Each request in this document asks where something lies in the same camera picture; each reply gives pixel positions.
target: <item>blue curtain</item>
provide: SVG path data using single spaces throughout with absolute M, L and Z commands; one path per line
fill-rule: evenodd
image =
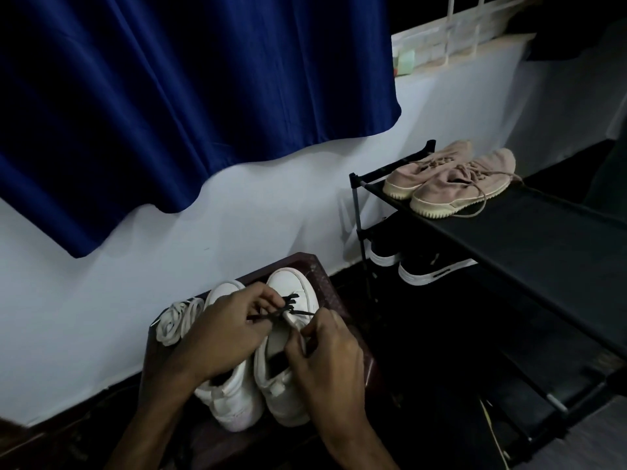
M 0 196 L 74 257 L 401 113 L 385 0 L 0 0 L 0 36 Z

